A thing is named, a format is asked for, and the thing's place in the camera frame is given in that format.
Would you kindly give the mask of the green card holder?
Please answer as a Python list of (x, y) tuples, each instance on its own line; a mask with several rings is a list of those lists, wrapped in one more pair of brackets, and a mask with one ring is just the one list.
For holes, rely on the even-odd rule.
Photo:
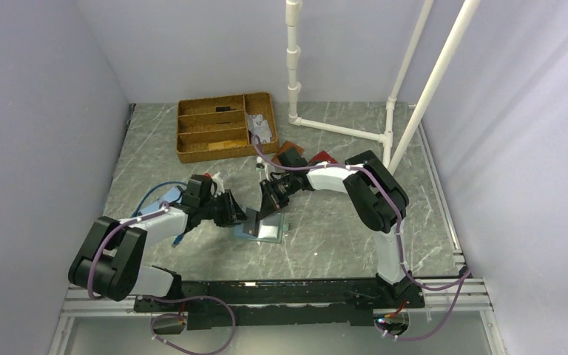
[(257, 211), (247, 207), (245, 210), (247, 220), (234, 227), (236, 238), (261, 243), (280, 243), (283, 235), (288, 231), (285, 214), (278, 212), (260, 221), (257, 220)]

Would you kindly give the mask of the orange credit card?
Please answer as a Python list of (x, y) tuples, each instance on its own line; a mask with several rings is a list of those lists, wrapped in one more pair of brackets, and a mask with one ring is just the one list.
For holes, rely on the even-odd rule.
[(248, 146), (248, 143), (246, 141), (242, 141), (242, 140), (233, 140), (233, 141), (224, 141), (223, 142), (223, 147), (225, 149), (233, 149), (233, 148), (241, 148), (244, 146)]

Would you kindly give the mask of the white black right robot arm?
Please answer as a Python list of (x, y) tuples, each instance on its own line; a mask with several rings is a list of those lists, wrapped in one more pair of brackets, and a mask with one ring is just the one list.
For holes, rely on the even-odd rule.
[(362, 223), (373, 231), (377, 254), (378, 297), (387, 307), (395, 307), (406, 298), (410, 281), (399, 259), (394, 226), (405, 217), (409, 197), (382, 164), (367, 150), (343, 164), (307, 161), (295, 148), (279, 154), (275, 172), (260, 182), (262, 193), (256, 220), (262, 220), (286, 207), (298, 191), (346, 193)]

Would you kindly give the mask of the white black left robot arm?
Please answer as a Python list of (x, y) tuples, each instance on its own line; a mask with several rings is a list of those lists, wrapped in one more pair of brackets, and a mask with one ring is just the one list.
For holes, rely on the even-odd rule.
[(92, 300), (121, 301), (129, 295), (153, 296), (166, 311), (183, 300), (179, 274), (143, 264), (143, 253), (170, 237), (185, 236), (204, 220), (221, 228), (247, 221), (246, 213), (216, 176), (192, 175), (173, 183), (157, 202), (130, 218), (99, 217), (91, 226), (68, 271), (73, 285)]

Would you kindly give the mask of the brown leather card holder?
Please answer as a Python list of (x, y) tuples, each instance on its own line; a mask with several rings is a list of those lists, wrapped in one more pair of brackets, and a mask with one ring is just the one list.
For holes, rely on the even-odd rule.
[(285, 141), (271, 161), (280, 166), (294, 166), (294, 162), (302, 157), (303, 152), (304, 149), (301, 146)]

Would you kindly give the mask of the light blue card holder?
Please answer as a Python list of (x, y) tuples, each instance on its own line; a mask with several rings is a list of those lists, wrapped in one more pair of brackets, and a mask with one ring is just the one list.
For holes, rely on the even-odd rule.
[(142, 214), (151, 214), (156, 212), (160, 209), (160, 206), (163, 203), (171, 203), (179, 202), (181, 200), (182, 191), (180, 190), (179, 186), (173, 186), (167, 193), (163, 196), (159, 197), (157, 200), (154, 200), (149, 205), (142, 206), (138, 209), (136, 213), (137, 216)]

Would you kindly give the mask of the red leather card holder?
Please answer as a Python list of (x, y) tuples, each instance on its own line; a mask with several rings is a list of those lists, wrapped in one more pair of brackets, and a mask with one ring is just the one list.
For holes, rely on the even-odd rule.
[(322, 150), (315, 154), (315, 156), (313, 156), (309, 161), (310, 164), (314, 165), (322, 162), (337, 163), (337, 160), (329, 155), (325, 150)]

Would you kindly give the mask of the woven wicker tray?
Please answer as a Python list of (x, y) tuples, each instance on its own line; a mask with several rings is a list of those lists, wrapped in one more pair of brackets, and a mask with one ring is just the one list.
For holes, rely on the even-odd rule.
[[(255, 155), (252, 138), (262, 139), (261, 151), (280, 148), (271, 95), (253, 92), (177, 103), (176, 153), (181, 163)], [(248, 146), (225, 149), (224, 141), (242, 140)]]

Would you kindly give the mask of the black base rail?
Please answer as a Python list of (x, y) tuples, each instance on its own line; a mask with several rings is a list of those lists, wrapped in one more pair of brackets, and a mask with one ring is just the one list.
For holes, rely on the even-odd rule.
[(190, 330), (238, 326), (347, 323), (371, 326), (382, 310), (424, 308), (420, 287), (410, 282), (398, 300), (381, 295), (378, 277), (306, 280), (181, 281), (178, 294), (161, 301), (140, 297), (137, 313), (184, 310)]

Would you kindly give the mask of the white pvc pipe frame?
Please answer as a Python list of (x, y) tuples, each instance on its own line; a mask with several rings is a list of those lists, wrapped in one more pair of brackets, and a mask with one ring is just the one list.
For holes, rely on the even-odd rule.
[(356, 60), (336, 71), (341, 78), (352, 68), (363, 68), (362, 55), (374, 56), (376, 51), (384, 50), (390, 54), (388, 63), (383, 65), (383, 71), (376, 72), (374, 78), (382, 84), (378, 91), (385, 94), (385, 128), (380, 133), (366, 132), (333, 124), (308, 120), (299, 114), (298, 101), (302, 85), (299, 81), (299, 70), (302, 57), (302, 47), (299, 45), (299, 27), (308, 24), (309, 20), (302, 20), (301, 1), (287, 1), (285, 3), (285, 23), (287, 26), (286, 62), (288, 69), (288, 122), (295, 126), (305, 126), (320, 129), (326, 132), (338, 133), (355, 138), (376, 141), (383, 146), (382, 162), (390, 172), (394, 172), (407, 151), (415, 131), (436, 93), (444, 74), (456, 54), (456, 51), (470, 25), (479, 6), (477, 0), (467, 0), (461, 3), (453, 26), (447, 34), (444, 45), (431, 69), (421, 95), (415, 105), (415, 111), (408, 121), (399, 143), (394, 142), (393, 119), (396, 101), (403, 86), (406, 75), (410, 72), (413, 57), (422, 51), (420, 41), (425, 30), (430, 28), (429, 16), (434, 9), (439, 9), (443, 1), (381, 1), (372, 9), (380, 21), (386, 20), (391, 25), (387, 30), (390, 37), (395, 37), (395, 43), (390, 40), (376, 41), (373, 39), (375, 31), (366, 31), (364, 27), (370, 24), (368, 19), (360, 19), (354, 12), (348, 10), (342, 15), (342, 24), (335, 25), (334, 30), (326, 35), (337, 44), (334, 51), (328, 54), (330, 58), (343, 60), (347, 55), (355, 55)]

